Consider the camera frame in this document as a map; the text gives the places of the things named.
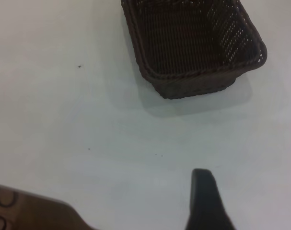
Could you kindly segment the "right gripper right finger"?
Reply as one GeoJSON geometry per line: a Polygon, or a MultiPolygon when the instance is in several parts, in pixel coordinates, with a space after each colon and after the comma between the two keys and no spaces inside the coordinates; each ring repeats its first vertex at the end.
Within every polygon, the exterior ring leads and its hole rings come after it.
{"type": "Polygon", "coordinates": [[[187,230],[235,229],[224,208],[216,180],[210,170],[192,171],[189,208],[187,230]]]}

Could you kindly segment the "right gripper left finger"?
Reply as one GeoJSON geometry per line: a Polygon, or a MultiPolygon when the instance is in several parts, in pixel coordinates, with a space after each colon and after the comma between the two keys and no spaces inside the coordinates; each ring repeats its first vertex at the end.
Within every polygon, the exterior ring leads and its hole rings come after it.
{"type": "Polygon", "coordinates": [[[0,230],[93,230],[72,207],[0,187],[0,230]]]}

